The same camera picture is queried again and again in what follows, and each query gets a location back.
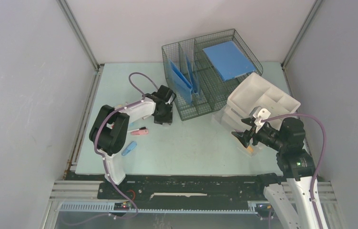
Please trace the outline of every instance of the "blue folder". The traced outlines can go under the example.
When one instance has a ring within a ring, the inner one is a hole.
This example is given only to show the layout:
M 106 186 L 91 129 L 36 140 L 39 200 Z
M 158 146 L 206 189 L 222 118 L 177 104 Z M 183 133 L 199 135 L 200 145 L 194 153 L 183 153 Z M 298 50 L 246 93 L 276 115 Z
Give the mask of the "blue folder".
M 169 60 L 169 63 L 171 68 L 172 80 L 176 87 L 176 92 L 180 94 L 180 96 L 186 101 L 186 103 L 191 104 L 193 101 L 193 87 L 171 60 Z
M 187 72 L 189 73 L 189 78 L 190 78 L 190 82 L 191 82 L 191 85 L 193 87 L 193 92 L 196 96 L 199 96 L 199 79 L 198 79 L 198 75 L 197 75 L 197 71 L 194 72 L 193 74 L 193 70 L 192 70 L 192 67 L 191 67 L 191 62 L 189 61 L 189 58 L 187 58 L 187 55 L 186 55 L 186 65 L 187 65 Z
M 252 62 L 245 57 L 233 41 L 204 48 L 203 51 L 223 81 L 256 71 Z

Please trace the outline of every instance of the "pink object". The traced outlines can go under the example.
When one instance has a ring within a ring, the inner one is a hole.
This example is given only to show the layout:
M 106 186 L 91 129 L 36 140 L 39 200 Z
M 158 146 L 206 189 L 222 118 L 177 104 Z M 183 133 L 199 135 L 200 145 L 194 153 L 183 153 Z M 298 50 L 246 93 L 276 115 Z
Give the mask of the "pink object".
M 148 133 L 149 133 L 148 129 L 144 129 L 144 130 L 132 131 L 131 135 L 147 135 Z

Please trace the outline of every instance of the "white storage tray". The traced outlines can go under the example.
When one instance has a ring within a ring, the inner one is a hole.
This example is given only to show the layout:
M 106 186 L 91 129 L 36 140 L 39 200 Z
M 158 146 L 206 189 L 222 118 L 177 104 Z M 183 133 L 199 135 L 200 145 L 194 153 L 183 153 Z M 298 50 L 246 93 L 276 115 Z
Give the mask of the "white storage tray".
M 252 73 L 229 95 L 227 104 L 233 111 L 227 112 L 234 121 L 249 117 L 252 110 L 261 106 L 271 112 L 270 117 L 294 113 L 301 105 L 296 99 L 281 91 L 256 73 Z M 270 124 L 280 129 L 282 120 Z
M 231 123 L 232 127 L 236 130 L 249 130 L 250 126 L 247 124 L 242 123 L 240 117 L 229 105 L 226 105 L 224 108 L 224 114 L 222 116 L 223 119 L 227 120 L 228 123 Z

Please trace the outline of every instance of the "red wire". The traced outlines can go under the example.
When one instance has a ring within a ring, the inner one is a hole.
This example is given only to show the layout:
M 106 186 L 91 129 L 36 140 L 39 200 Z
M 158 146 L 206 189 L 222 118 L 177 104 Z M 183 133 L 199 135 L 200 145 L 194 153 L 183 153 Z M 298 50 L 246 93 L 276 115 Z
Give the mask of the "red wire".
M 135 192 L 132 189 L 128 190 L 127 192 L 132 192 L 134 196 L 131 200 L 135 200 Z

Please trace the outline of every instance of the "black mount plate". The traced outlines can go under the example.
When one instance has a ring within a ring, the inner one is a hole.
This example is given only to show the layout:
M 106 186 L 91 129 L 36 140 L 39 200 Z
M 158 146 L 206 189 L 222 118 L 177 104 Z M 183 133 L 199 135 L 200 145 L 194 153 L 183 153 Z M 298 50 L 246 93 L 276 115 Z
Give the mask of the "black mount plate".
M 248 201 L 265 201 L 263 188 L 276 174 L 258 176 L 142 176 L 127 175 L 118 188 L 142 209 L 248 210 Z M 201 193 L 204 196 L 156 196 L 155 193 Z M 111 183 L 99 186 L 98 199 L 123 199 Z

